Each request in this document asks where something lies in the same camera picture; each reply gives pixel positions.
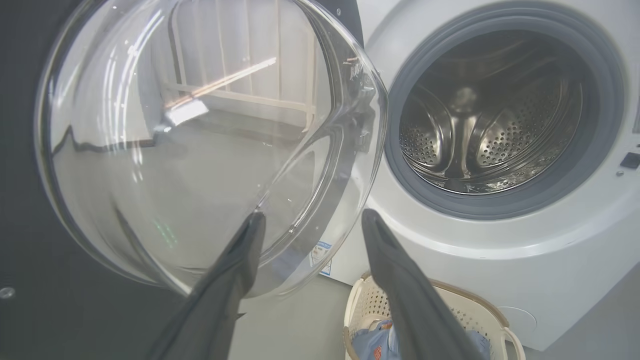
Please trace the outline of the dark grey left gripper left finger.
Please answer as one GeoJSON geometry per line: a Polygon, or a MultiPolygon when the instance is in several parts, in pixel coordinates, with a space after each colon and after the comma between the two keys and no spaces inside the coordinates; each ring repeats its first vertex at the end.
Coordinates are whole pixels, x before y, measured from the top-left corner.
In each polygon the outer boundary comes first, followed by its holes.
{"type": "Polygon", "coordinates": [[[239,305],[253,287],[266,218],[252,212],[154,341],[147,360],[227,360],[239,305]]]}

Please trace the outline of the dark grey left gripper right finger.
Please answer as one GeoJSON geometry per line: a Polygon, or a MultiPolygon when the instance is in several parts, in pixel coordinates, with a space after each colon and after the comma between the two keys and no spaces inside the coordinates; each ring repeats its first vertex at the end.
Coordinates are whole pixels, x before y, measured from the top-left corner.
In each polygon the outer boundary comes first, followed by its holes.
{"type": "Polygon", "coordinates": [[[370,273],[386,293],[402,360],[482,360],[466,331],[374,209],[361,227],[370,273]]]}

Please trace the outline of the blue bear-print garment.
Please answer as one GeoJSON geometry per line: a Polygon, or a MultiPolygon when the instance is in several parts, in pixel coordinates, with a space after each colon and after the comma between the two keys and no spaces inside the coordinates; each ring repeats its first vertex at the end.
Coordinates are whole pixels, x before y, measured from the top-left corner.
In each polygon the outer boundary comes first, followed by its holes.
{"type": "Polygon", "coordinates": [[[491,360],[490,341],[484,335],[482,335],[482,333],[475,330],[467,330],[466,334],[475,349],[478,351],[478,353],[480,353],[482,360],[491,360]]]}
{"type": "Polygon", "coordinates": [[[391,320],[375,322],[373,329],[355,333],[352,347],[358,360],[402,360],[397,332],[391,320]]]}

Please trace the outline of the glass washing machine door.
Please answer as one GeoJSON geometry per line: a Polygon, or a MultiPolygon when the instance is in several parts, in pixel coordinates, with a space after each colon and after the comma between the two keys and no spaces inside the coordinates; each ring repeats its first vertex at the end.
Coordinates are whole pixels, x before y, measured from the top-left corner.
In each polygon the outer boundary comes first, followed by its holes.
{"type": "Polygon", "coordinates": [[[0,0],[0,360],[147,360],[243,221],[253,287],[308,285],[381,162],[345,0],[0,0]]]}

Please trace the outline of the white front-load washing machine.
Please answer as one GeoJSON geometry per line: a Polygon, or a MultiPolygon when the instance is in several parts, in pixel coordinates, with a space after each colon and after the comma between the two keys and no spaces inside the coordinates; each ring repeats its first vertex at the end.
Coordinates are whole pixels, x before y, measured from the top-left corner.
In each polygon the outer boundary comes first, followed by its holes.
{"type": "MultiPolygon", "coordinates": [[[[344,0],[332,12],[351,23],[389,91],[418,45],[460,14],[515,0],[344,0]]],[[[558,3],[592,21],[621,60],[624,110],[615,141],[583,184],[530,214],[498,220],[455,218],[414,200],[390,171],[386,144],[368,197],[431,280],[474,293],[497,308],[532,314],[537,328],[519,336],[544,351],[640,263],[640,0],[536,0],[558,3]]]]}

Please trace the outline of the stainless steel washing machine drum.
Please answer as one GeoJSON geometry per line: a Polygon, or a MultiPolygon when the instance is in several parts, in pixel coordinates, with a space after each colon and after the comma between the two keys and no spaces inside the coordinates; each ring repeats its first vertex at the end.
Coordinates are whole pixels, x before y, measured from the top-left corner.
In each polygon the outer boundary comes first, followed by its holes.
{"type": "Polygon", "coordinates": [[[410,90],[398,145],[450,193],[510,191],[544,173],[581,123],[590,69],[556,38],[496,30],[437,57],[410,90]]]}

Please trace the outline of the cream perforated laundry basket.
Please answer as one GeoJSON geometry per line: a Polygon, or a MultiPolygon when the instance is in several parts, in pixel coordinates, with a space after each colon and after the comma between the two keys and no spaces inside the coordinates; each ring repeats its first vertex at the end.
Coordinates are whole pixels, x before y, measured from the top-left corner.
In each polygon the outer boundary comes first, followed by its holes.
{"type": "MultiPolygon", "coordinates": [[[[509,321],[496,306],[441,281],[432,280],[431,283],[462,328],[487,339],[490,360],[527,360],[521,340],[510,330],[509,321]]],[[[366,271],[350,290],[343,317],[345,360],[359,360],[352,345],[359,331],[373,330],[380,322],[390,320],[387,296],[375,283],[371,272],[366,271]]]]}

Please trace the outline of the round white filter cover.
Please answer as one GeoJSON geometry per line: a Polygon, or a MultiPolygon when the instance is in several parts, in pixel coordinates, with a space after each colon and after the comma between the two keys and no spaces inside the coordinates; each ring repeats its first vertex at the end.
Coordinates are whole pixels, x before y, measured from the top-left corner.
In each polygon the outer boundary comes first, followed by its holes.
{"type": "Polygon", "coordinates": [[[537,328],[537,319],[528,311],[514,306],[498,306],[509,322],[509,328],[519,337],[531,335],[537,328]]]}

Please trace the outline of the blue energy label sticker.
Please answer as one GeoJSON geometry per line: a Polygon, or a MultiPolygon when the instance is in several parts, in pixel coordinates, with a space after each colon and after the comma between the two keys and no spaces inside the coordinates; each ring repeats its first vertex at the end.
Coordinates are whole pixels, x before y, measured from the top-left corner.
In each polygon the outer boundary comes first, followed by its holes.
{"type": "Polygon", "coordinates": [[[327,259],[326,264],[322,267],[322,270],[319,272],[323,276],[329,277],[332,269],[332,257],[330,256],[330,251],[332,250],[332,244],[325,243],[324,241],[319,241],[314,248],[309,253],[309,261],[311,268],[317,267],[320,262],[327,259]]]}

